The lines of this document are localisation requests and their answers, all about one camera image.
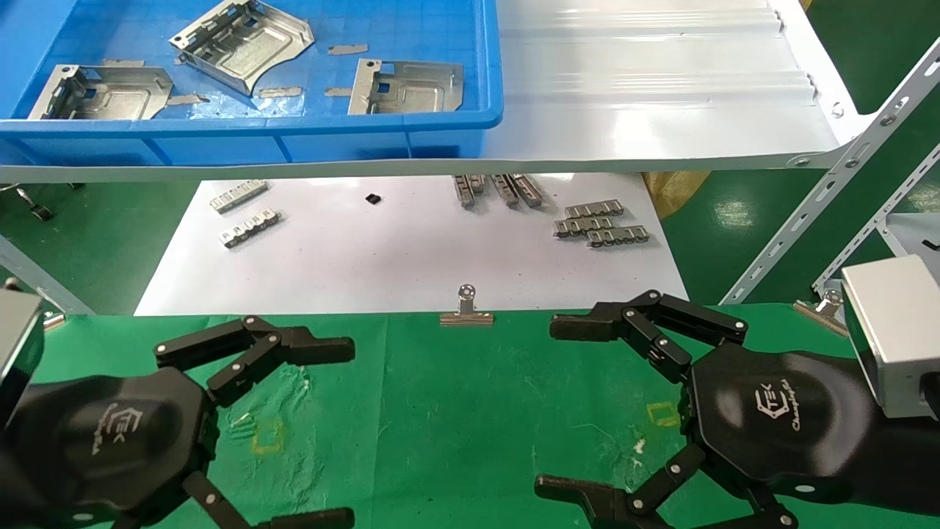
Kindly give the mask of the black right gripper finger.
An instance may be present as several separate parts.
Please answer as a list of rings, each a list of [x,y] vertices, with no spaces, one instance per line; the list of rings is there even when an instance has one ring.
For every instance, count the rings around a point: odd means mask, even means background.
[[[703,468],[707,452],[691,443],[679,451],[662,469],[655,472],[635,492],[588,480],[538,475],[534,482],[537,496],[564,503],[574,503],[583,510],[591,528],[670,528],[658,513],[660,506]],[[799,521],[767,490],[748,490],[745,499],[753,513],[741,518],[722,520],[706,528],[798,528]]]
[[[666,331],[706,345],[741,345],[748,324],[657,290],[644,292],[628,302],[598,302],[587,314],[556,314],[549,324],[553,339],[577,342],[621,339],[671,383],[688,382],[692,357]]]

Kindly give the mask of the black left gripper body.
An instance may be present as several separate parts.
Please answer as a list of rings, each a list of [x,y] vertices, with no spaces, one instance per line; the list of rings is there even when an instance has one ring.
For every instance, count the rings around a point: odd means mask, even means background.
[[[33,384],[2,433],[2,526],[155,525],[188,500],[184,479],[208,471],[217,419],[174,368]]]

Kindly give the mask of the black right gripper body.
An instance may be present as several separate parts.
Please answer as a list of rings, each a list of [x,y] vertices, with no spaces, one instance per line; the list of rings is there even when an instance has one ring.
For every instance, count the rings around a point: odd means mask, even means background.
[[[733,496],[882,500],[886,466],[872,445],[881,416],[855,359],[726,344],[693,362],[686,395],[703,472]]]

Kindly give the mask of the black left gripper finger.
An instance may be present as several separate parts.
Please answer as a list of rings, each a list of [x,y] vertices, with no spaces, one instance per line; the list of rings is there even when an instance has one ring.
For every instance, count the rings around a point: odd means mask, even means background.
[[[334,508],[275,517],[250,525],[224,494],[202,472],[192,472],[182,481],[185,492],[201,506],[219,528],[353,528],[355,512]]]
[[[275,327],[249,315],[156,345],[156,364],[185,372],[218,359],[233,361],[207,381],[215,406],[228,408],[283,364],[343,364],[355,358],[349,337],[320,339],[306,327]]]

